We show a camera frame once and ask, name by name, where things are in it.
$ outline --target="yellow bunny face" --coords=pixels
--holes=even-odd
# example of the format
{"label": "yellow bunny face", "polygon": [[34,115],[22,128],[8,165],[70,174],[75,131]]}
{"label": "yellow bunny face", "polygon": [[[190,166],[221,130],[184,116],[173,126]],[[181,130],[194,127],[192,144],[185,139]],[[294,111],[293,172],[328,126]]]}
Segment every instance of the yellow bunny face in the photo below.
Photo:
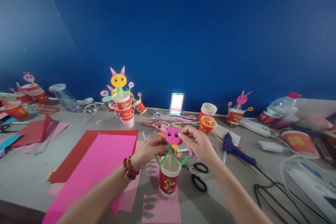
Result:
{"label": "yellow bunny face", "polygon": [[115,86],[116,88],[121,88],[126,85],[127,79],[126,76],[124,75],[125,73],[125,66],[122,68],[121,73],[116,73],[111,67],[111,72],[112,72],[112,78],[111,78],[111,84]]}

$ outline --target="stacked paper cups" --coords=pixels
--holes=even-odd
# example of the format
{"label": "stacked paper cups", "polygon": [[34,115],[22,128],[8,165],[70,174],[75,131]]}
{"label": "stacked paper cups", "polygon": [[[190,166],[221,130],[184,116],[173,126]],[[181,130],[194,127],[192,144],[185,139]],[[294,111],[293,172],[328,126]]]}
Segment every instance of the stacked paper cups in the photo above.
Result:
{"label": "stacked paper cups", "polygon": [[115,107],[119,116],[126,128],[132,128],[134,126],[134,111],[131,107],[131,98],[129,92],[114,93],[112,100],[115,102]]}
{"label": "stacked paper cups", "polygon": [[199,121],[201,121],[202,116],[213,117],[217,112],[217,107],[211,103],[203,103],[201,107],[201,113],[199,115]]}

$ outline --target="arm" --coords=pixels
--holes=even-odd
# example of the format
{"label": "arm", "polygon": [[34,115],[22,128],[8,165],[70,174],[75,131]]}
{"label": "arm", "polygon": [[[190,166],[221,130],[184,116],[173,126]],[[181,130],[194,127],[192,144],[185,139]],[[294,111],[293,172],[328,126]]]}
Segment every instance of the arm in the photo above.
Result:
{"label": "arm", "polygon": [[[160,153],[165,152],[168,149],[166,144],[166,140],[161,136],[149,139],[131,157],[134,170],[139,171],[156,154],[160,155]],[[125,174],[124,166],[121,164],[113,173],[100,181],[73,204],[59,219],[57,224],[97,223],[130,183],[131,179],[125,178]]]}
{"label": "arm", "polygon": [[238,224],[271,224],[271,220],[248,195],[236,177],[218,157],[207,135],[187,126],[179,134],[190,152],[195,153],[213,172],[234,220]]}

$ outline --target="water bottle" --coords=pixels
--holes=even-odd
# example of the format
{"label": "water bottle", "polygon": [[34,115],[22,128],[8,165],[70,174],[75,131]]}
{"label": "water bottle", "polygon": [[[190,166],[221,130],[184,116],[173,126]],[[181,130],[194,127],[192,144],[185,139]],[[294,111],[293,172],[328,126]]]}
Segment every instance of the water bottle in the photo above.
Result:
{"label": "water bottle", "polygon": [[278,118],[291,111],[294,107],[295,99],[300,97],[301,95],[298,93],[289,93],[286,97],[275,100],[258,116],[258,120],[265,124],[272,124]]}
{"label": "water bottle", "polygon": [[75,111],[79,108],[79,104],[75,97],[67,90],[65,84],[56,84],[49,87],[49,92],[53,93],[59,103],[67,110],[67,111]]}

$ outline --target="black cable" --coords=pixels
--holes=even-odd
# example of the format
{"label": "black cable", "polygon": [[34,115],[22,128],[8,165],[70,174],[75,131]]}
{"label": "black cable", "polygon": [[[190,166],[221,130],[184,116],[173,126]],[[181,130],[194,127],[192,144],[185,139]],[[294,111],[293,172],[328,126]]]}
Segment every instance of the black cable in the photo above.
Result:
{"label": "black cable", "polygon": [[[270,179],[257,165],[255,165],[256,169],[258,171],[260,171],[269,181],[271,181],[271,185],[269,186],[261,186],[259,184],[255,184],[253,187],[254,187],[254,193],[255,193],[255,196],[257,198],[257,203],[258,203],[258,206],[262,209],[261,207],[261,203],[260,203],[260,200],[259,200],[259,196],[258,194],[262,197],[262,199],[267,203],[267,205],[280,217],[280,219],[287,224],[287,222],[280,216],[280,214],[274,210],[273,207],[270,206],[270,204],[267,202],[267,200],[261,195],[259,189],[263,189],[266,193],[268,193],[269,196],[271,196],[271,198],[283,209],[286,211],[286,213],[288,213],[292,218],[295,219],[295,221],[297,223],[300,223],[287,209],[285,209],[266,189],[268,188],[271,188],[273,186],[276,186],[280,191],[282,191],[286,197],[293,203],[293,205],[296,207],[296,209],[299,211],[299,213],[301,214],[301,216],[306,220],[306,222],[308,224],[310,224],[309,220],[306,218],[306,216],[301,212],[301,210],[298,208],[298,206],[295,204],[295,202],[287,195],[287,193],[285,193],[284,190],[282,190],[280,188],[279,185],[285,187],[283,184],[279,183],[279,182],[274,182],[272,179]],[[313,213],[315,213],[317,216],[319,216],[322,220],[324,220],[326,223],[328,224],[331,224],[329,221],[327,221],[325,218],[323,218],[319,213],[317,213],[315,210],[313,210],[311,207],[309,207],[306,203],[304,203],[300,198],[298,198],[293,192],[291,192],[301,203],[303,203],[307,208],[309,208],[309,210],[311,210]]]}

